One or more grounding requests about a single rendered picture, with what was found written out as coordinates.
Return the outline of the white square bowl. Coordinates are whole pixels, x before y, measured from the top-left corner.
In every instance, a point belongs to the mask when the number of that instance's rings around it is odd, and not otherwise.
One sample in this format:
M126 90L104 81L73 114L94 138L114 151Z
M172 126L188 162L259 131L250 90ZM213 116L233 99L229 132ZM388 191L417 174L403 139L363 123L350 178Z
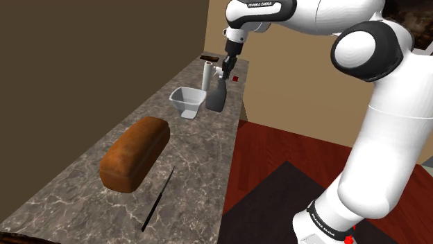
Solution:
M182 118L195 119L206 96L207 92L202 89L178 87L170 94L169 100Z

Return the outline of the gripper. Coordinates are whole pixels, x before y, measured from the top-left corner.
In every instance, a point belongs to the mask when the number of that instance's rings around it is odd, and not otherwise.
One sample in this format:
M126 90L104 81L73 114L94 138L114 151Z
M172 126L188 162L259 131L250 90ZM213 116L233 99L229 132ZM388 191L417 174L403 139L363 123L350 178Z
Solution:
M239 42L234 42L232 40L226 40L225 51L227 57L222 62L222 71L224 80L227 80L230 76L231 71L234 69L237 62L237 56L241 54L243 44Z

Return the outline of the brown bread loaf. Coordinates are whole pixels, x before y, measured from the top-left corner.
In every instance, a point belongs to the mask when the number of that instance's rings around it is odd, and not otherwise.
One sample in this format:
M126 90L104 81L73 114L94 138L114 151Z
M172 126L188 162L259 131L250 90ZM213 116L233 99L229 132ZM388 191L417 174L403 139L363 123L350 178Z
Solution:
M120 193L138 189L171 136L167 121L146 116L131 125L109 148L99 165L103 186Z

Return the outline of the black knife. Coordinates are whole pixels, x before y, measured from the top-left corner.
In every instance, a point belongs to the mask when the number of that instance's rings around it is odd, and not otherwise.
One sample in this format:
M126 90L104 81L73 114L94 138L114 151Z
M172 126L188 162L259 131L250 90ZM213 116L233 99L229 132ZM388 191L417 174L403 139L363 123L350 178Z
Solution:
M171 170L168 178L166 179L166 181L164 183L164 186L162 187L161 192L159 193L158 197L156 198L156 200L155 200L155 202L154 202L151 210L148 213L148 216L146 217L146 220L144 221L144 223L143 223L143 225L141 227L141 232L144 232L145 229L146 229L146 227L148 226L148 224L149 224L149 222L150 222L150 220L151 220L151 218L152 218L152 216L153 216L153 214L154 214L154 212L155 212L155 210L156 210L156 208L157 208L157 206L158 206L158 204L159 204L159 202L160 202L160 200L161 200L161 198L163 196L163 193L164 193L164 191L165 191L165 189L166 189L166 187L167 187L167 185L168 185L168 183L169 183L169 181L170 181L170 179L171 179L171 177L173 175L173 172L174 172L175 168L176 167L173 166L173 168L172 168L172 170Z

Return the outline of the white paper towel roll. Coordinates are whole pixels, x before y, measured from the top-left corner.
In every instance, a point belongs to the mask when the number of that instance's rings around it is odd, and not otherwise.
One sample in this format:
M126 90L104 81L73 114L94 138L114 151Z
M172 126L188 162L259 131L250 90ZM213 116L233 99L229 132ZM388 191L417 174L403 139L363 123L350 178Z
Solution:
M206 61L203 66L203 77L202 77L202 84L201 89L203 91L207 91L210 86L210 81L213 73L214 65L212 62Z

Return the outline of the grey spray bottle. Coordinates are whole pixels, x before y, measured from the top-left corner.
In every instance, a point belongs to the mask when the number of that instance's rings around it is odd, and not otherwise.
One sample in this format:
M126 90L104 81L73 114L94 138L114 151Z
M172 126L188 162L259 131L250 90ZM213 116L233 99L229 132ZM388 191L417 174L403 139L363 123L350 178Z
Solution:
M215 67L215 75L218 75L216 88L207 96L206 108L214 112L221 112L226 103L227 89L226 80L223 79L223 70L221 67Z

